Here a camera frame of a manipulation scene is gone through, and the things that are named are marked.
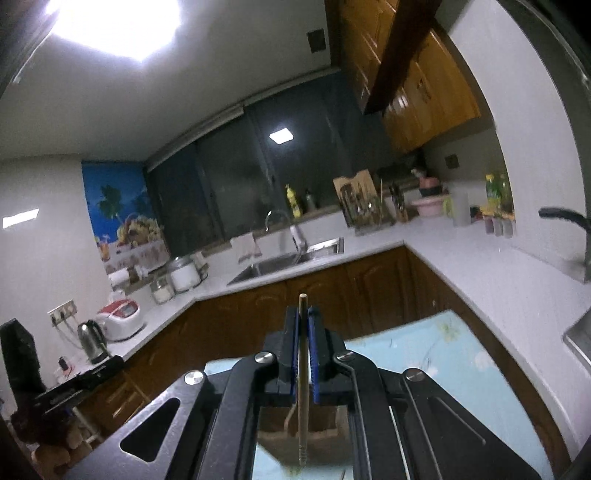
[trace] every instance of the poster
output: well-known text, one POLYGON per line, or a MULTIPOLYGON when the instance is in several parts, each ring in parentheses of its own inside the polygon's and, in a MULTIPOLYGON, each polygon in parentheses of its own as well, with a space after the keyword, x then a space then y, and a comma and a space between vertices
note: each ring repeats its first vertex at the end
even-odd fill
POLYGON ((107 274, 141 265, 153 270, 170 258, 156 221, 142 165, 82 162, 82 178, 98 254, 107 274))

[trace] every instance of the wooden stick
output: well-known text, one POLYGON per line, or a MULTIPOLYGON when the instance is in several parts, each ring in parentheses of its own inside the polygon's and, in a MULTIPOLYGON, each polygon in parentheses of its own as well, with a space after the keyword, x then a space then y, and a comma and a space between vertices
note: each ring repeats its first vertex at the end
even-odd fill
POLYGON ((310 403, 310 382, 308 379, 308 295, 300 294, 300 342, 298 355, 298 429, 300 466, 304 466, 308 460, 308 412, 310 403))

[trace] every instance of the ceiling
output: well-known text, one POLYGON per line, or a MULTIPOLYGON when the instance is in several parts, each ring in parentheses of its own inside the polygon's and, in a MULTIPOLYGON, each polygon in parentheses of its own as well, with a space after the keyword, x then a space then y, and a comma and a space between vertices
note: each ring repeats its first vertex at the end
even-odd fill
POLYGON ((241 99, 330 66, 306 37, 327 31, 323 0, 178 1, 174 41, 142 63, 51 35, 0 99, 0 160, 144 161, 241 99))

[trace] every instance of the yellow bottle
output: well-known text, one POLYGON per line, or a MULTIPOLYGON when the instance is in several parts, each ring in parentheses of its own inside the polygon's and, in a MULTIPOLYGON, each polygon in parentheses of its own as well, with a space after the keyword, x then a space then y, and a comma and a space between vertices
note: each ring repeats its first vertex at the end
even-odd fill
POLYGON ((287 191, 287 201, 290 203, 291 211, 294 214, 294 218, 301 217, 301 209, 297 203, 296 193, 292 190, 289 184, 285 185, 287 191))

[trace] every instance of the red and white rice cooker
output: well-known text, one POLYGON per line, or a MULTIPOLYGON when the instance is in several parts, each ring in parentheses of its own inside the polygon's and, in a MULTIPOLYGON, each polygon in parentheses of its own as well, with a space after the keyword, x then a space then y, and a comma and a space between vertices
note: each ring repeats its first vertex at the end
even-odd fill
POLYGON ((144 326, 138 303, 130 299, 108 304, 97 312, 96 321, 110 342, 128 339, 144 326))

